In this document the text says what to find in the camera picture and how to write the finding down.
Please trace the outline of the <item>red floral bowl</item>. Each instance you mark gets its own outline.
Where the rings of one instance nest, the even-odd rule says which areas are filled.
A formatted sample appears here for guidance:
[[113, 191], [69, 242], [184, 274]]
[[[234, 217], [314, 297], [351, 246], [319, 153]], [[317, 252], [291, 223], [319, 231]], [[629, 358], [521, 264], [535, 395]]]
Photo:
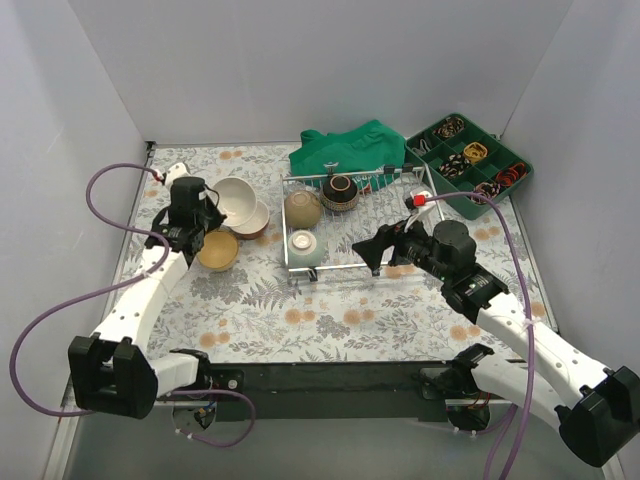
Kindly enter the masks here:
[[265, 231], [268, 229], [269, 224], [266, 223], [259, 230], [250, 233], [241, 233], [235, 231], [234, 234], [241, 240], [255, 240], [264, 235]]

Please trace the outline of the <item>pale beige white bowl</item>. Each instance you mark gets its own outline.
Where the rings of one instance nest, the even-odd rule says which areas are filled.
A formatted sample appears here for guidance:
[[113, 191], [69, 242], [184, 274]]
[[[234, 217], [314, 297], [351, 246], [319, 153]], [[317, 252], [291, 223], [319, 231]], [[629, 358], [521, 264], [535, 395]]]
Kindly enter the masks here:
[[260, 200], [256, 203], [256, 210], [253, 215], [243, 224], [231, 227], [233, 232], [250, 233], [259, 230], [266, 223], [269, 224], [270, 214], [268, 207]]

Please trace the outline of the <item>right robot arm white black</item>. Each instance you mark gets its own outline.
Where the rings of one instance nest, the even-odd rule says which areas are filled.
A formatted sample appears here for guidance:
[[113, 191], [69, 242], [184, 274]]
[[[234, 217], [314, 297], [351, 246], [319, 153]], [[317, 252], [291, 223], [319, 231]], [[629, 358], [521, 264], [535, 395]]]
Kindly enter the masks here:
[[442, 281], [446, 303], [505, 342], [535, 369], [530, 411], [559, 431], [584, 463], [601, 467], [639, 433], [639, 377], [613, 370], [582, 353], [545, 324], [533, 323], [508, 287], [476, 260], [476, 243], [458, 221], [427, 233], [420, 222], [381, 226], [353, 246], [369, 267], [383, 253], [403, 259]]

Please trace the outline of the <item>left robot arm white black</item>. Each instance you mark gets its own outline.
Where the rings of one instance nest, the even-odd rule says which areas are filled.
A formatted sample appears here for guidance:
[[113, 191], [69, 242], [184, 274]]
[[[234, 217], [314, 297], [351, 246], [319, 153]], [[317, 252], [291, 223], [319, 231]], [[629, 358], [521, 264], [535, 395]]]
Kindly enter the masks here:
[[204, 354], [178, 349], [149, 360], [147, 347], [170, 293], [202, 249], [206, 234], [224, 219], [204, 179], [172, 181], [170, 203], [152, 222], [139, 274], [94, 332], [75, 337], [68, 348], [79, 408], [142, 419], [157, 398], [175, 390], [193, 400], [211, 392], [213, 377], [203, 369]]

